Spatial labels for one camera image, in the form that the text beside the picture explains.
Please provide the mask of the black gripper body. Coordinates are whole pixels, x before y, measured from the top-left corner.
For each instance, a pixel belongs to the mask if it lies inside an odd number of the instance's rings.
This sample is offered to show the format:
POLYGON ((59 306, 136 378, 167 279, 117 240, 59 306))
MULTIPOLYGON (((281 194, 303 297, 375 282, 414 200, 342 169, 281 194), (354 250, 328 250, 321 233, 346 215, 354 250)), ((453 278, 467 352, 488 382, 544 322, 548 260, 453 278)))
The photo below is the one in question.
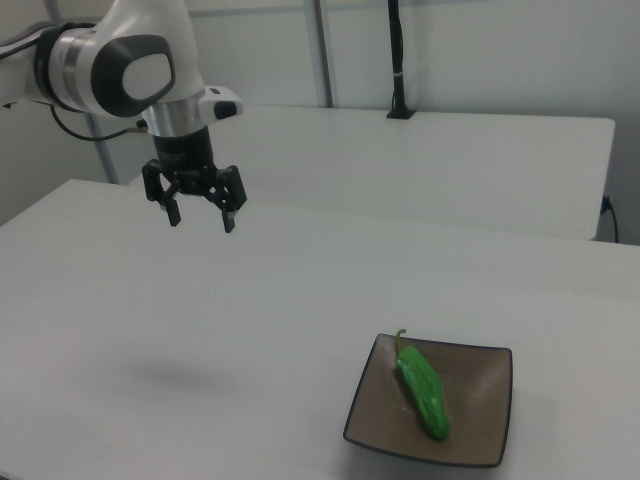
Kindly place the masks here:
POLYGON ((153 137, 157 158, 151 162, 151 185, 154 197, 162 197, 160 177, 170 184, 178 182, 178 191, 185 195, 213 195, 217 168, 209 129, 179 137, 153 137))

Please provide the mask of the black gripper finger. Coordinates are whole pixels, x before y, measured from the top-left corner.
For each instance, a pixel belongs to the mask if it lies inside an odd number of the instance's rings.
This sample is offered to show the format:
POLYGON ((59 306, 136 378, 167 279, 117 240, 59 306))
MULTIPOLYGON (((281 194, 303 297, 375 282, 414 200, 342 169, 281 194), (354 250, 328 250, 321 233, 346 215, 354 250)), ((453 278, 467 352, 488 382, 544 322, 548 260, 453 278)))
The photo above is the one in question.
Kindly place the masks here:
POLYGON ((217 169, 212 183, 205 191, 205 198, 221 211, 224 230, 231 233, 235 228, 235 216, 247 201, 247 194, 236 165, 217 169))
POLYGON ((179 191, 179 183, 172 180, 169 187, 164 189, 161 181, 163 170, 158 160, 152 159, 142 168, 142 177, 146 197, 150 202, 157 202, 167 213, 169 223, 172 227, 177 226, 181 221, 181 215, 175 196, 179 191))

